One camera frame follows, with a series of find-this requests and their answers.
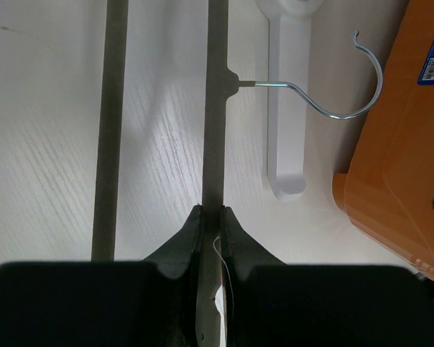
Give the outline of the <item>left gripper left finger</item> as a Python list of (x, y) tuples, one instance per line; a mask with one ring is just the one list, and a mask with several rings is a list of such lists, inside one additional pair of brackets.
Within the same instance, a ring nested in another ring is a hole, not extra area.
[(196, 346), (203, 222), (140, 261), (0, 265), (0, 346)]

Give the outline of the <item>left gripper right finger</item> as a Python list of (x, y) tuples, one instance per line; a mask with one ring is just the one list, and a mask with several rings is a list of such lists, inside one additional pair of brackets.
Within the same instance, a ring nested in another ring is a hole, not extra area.
[(390, 265), (288, 265), (220, 214), (229, 346), (434, 346), (423, 284)]

